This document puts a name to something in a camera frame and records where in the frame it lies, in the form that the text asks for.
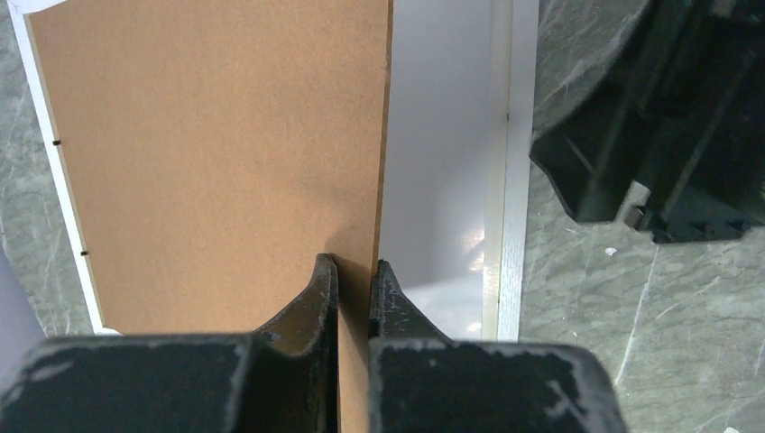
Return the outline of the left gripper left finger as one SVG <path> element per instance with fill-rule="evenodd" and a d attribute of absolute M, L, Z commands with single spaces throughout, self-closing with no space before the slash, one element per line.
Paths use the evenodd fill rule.
<path fill-rule="evenodd" d="M 4 432 L 336 432 L 338 277 L 254 331 L 49 339 L 1 393 Z"/>

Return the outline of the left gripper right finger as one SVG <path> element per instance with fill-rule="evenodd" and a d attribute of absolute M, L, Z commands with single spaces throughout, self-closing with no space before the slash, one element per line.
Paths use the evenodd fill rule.
<path fill-rule="evenodd" d="M 403 293 L 386 261 L 369 325 L 372 432 L 624 432 L 611 379 L 574 345 L 457 341 Z"/>

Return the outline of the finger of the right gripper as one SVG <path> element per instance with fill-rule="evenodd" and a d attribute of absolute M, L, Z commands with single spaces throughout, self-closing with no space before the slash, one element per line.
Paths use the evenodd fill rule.
<path fill-rule="evenodd" d="M 651 1 L 584 102 L 531 147 L 565 212 L 656 244 L 738 240 L 764 224 L 764 4 Z"/>

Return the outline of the red and white photo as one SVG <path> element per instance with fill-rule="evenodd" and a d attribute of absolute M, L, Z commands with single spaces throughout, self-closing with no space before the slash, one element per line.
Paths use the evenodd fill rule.
<path fill-rule="evenodd" d="M 399 1 L 379 255 L 444 334 L 482 329 L 491 5 Z"/>

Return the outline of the brown backing board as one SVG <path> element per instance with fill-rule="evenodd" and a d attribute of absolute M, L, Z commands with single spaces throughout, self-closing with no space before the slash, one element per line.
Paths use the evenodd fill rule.
<path fill-rule="evenodd" d="M 24 63 L 107 336 L 234 334 L 329 255 L 336 432 L 369 431 L 390 1 L 22 2 Z"/>

